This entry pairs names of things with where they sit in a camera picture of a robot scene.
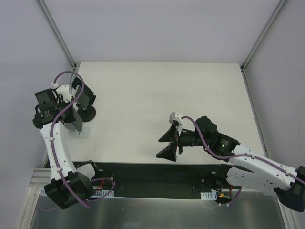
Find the blue phone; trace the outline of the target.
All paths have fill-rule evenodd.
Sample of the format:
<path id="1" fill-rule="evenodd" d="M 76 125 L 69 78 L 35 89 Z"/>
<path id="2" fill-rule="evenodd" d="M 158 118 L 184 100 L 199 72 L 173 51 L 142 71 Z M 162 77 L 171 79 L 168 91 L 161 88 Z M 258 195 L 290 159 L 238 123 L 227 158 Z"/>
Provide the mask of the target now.
<path id="1" fill-rule="evenodd" d="M 82 118 L 79 116 L 77 111 L 72 108 L 72 115 L 70 115 L 70 117 L 68 118 L 68 122 L 65 123 L 65 127 L 72 132 L 77 131 L 80 133 L 82 131 L 82 125 Z"/>

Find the silver metal phone stand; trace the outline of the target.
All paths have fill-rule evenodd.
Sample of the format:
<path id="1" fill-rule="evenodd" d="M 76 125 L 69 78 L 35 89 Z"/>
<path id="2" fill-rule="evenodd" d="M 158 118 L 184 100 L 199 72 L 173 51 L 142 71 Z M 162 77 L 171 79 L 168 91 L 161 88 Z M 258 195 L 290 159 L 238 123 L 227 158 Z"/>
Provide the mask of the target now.
<path id="1" fill-rule="evenodd" d="M 68 135 L 72 138 L 87 139 L 90 136 L 91 128 L 83 126 L 81 132 L 78 130 L 69 130 Z"/>

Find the black round-base phone holder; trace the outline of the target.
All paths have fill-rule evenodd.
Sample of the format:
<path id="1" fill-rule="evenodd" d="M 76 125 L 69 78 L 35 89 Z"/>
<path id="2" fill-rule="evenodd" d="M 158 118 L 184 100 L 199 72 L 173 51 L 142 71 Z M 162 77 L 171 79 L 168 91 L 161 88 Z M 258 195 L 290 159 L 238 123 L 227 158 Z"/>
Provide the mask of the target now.
<path id="1" fill-rule="evenodd" d="M 96 109 L 93 106 L 89 105 L 87 106 L 86 110 L 78 109 L 77 113 L 81 117 L 82 121 L 86 123 L 92 121 L 95 118 Z"/>

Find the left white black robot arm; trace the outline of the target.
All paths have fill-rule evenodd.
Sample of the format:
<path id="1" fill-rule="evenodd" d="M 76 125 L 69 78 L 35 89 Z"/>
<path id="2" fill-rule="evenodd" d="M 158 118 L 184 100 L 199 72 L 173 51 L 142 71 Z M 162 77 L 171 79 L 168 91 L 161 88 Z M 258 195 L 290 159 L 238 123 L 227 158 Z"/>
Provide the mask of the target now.
<path id="1" fill-rule="evenodd" d="M 57 86 L 35 93 L 38 105 L 33 119 L 45 142 L 50 162 L 50 183 L 44 186 L 46 195 L 61 209 L 77 203 L 89 208 L 88 198 L 101 175 L 89 160 L 75 166 L 66 144 L 66 126 L 82 130 L 82 120 L 71 104 L 68 85 Z"/>

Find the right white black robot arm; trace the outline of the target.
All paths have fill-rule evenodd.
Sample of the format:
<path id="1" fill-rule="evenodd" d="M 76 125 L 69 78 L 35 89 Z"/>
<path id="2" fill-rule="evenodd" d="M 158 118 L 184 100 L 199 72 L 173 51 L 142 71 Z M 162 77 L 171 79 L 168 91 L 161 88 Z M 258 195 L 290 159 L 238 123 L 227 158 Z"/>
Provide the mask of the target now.
<path id="1" fill-rule="evenodd" d="M 305 210 L 305 168 L 286 166 L 260 156 L 238 140 L 218 131 L 207 116 L 193 120 L 173 112 L 171 127 L 159 139 L 168 146 L 156 154 L 157 158 L 175 162 L 185 147 L 203 147 L 211 157 L 224 161 L 214 175 L 219 188 L 228 185 L 246 187 L 268 194 L 287 208 Z"/>

